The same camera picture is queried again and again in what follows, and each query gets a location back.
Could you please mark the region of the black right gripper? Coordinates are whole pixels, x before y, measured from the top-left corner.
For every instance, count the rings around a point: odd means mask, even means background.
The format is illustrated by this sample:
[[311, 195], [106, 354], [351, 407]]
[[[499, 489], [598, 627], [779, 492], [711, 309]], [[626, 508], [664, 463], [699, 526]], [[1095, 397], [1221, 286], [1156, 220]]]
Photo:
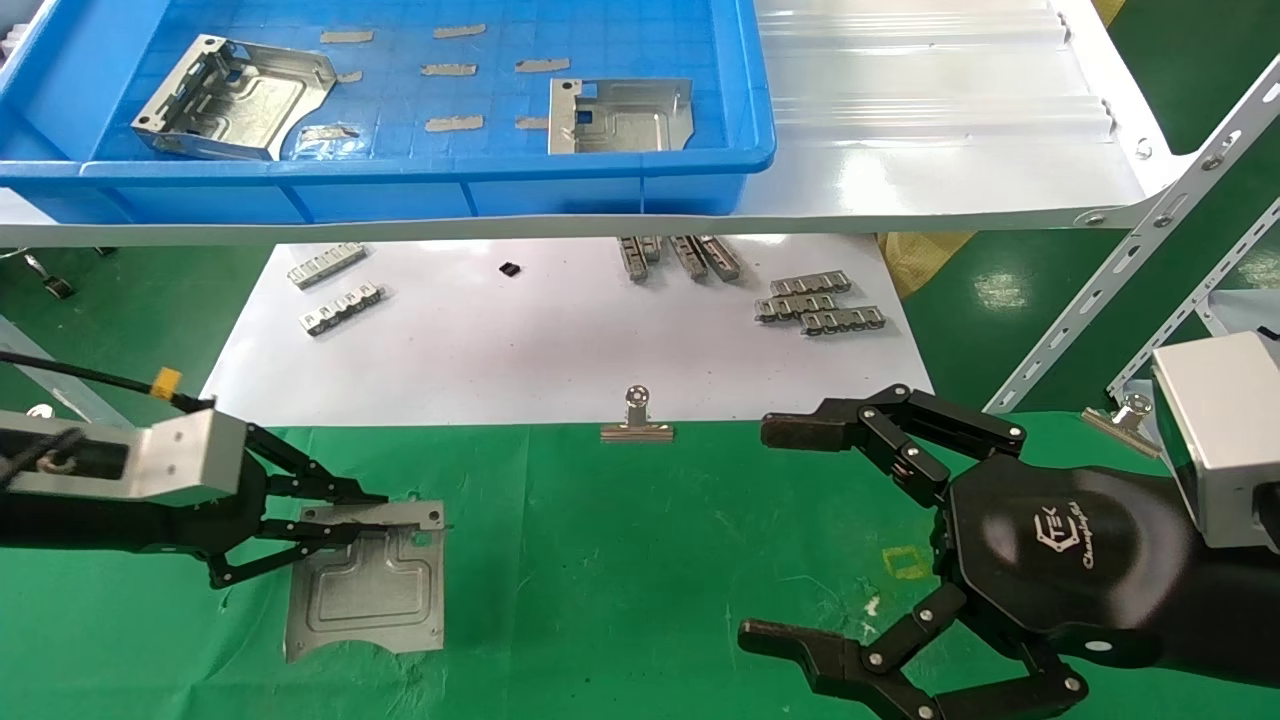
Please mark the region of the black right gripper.
[[[1059, 717], [1089, 688], [1056, 653], [1112, 667], [1201, 665], [1211, 642], [1196, 593], [1204, 544], [1174, 482], [993, 457], [1019, 457], [1025, 438], [1020, 425], [902, 384], [764, 415], [765, 447], [858, 451], [922, 507], [945, 506], [955, 585], [872, 644], [748, 619], [739, 647], [795, 662], [813, 693], [879, 719]], [[950, 483], [922, 441], [983, 462]], [[914, 685], [904, 667], [959, 619], [1027, 675], [942, 694]]]

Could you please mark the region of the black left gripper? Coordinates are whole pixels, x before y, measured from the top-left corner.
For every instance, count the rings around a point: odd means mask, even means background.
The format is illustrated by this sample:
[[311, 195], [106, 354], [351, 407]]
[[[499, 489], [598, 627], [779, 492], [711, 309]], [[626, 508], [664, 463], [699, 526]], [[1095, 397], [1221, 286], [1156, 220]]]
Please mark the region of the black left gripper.
[[[279, 473], [266, 474], [251, 455], [239, 464], [238, 491], [198, 506], [169, 507], [3, 492], [1, 546], [22, 550], [106, 550], [128, 553], [177, 552], [207, 559], [209, 582], [224, 589], [297, 564], [323, 550], [351, 546], [361, 536], [392, 528], [421, 530], [419, 523], [289, 521], [261, 519], [266, 496], [319, 500], [329, 505], [387, 503], [358, 480], [332, 474], [307, 454], [259, 425], [247, 425], [244, 448]], [[242, 565], [227, 553], [247, 539], [287, 541], [289, 547]]]

